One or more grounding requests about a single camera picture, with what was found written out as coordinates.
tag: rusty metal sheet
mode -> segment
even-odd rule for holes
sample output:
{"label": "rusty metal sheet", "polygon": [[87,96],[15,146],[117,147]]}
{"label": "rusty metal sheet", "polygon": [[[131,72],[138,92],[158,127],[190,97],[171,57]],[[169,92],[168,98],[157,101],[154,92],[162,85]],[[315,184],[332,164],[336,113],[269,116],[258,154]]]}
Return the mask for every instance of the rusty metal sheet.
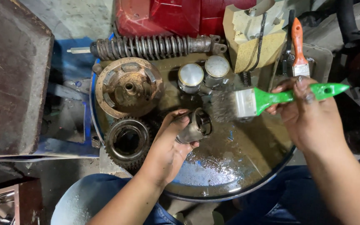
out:
{"label": "rusty metal sheet", "polygon": [[0,156],[37,148],[54,36],[15,0],[0,0]]}

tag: jeans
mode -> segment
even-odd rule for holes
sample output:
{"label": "jeans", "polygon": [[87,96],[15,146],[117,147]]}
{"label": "jeans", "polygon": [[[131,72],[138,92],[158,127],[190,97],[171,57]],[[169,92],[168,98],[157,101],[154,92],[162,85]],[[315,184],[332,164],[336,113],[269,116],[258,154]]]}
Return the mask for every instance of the jeans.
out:
{"label": "jeans", "polygon": [[[100,211],[130,178],[93,174],[74,183],[55,207],[51,225],[83,225]],[[335,224],[306,166],[286,166],[260,189],[240,197],[243,208],[226,224]],[[144,224],[182,225],[155,204]]]}

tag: orange brush handle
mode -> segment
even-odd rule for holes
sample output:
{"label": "orange brush handle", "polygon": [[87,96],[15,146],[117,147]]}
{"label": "orange brush handle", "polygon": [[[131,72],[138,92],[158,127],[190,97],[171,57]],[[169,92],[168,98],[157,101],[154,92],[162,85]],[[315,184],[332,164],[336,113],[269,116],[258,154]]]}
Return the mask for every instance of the orange brush handle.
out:
{"label": "orange brush handle", "polygon": [[304,57],[303,50],[302,50],[302,25],[301,22],[295,18],[294,23],[291,28],[291,37],[293,38],[293,45],[294,45],[294,51],[295,51],[295,60],[294,64],[292,66],[299,66],[303,64],[307,64],[307,60]]}

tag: hand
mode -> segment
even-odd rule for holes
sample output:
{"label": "hand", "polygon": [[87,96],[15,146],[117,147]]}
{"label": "hand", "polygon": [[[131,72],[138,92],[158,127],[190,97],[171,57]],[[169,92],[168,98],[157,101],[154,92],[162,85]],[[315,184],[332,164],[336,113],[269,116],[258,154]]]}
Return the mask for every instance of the hand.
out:
{"label": "hand", "polygon": [[309,84],[315,80],[298,76],[285,80],[272,93],[294,90],[294,102],[274,104],[266,109],[279,113],[295,146],[302,152],[348,149],[334,98],[317,101]]}
{"label": "hand", "polygon": [[188,111],[187,109],[173,111],[165,117],[138,172],[162,188],[176,177],[187,154],[199,146],[198,141],[185,145],[175,141],[176,136],[190,121],[188,116],[181,117]]}

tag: piston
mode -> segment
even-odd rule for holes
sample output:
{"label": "piston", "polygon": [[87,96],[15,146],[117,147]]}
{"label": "piston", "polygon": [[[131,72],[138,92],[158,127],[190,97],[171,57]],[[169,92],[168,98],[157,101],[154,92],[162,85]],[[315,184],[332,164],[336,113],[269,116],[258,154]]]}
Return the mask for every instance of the piston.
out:
{"label": "piston", "polygon": [[190,95],[198,94],[203,79],[204,71],[201,66],[195,63],[185,64],[178,71],[179,88]]}
{"label": "piston", "polygon": [[213,132],[212,119],[202,108],[187,115],[190,121],[186,128],[177,135],[176,141],[181,144],[187,144],[209,137]]}
{"label": "piston", "polygon": [[214,88],[223,83],[223,79],[229,72],[230,64],[224,57],[211,56],[205,62],[206,75],[204,84],[208,88]]}

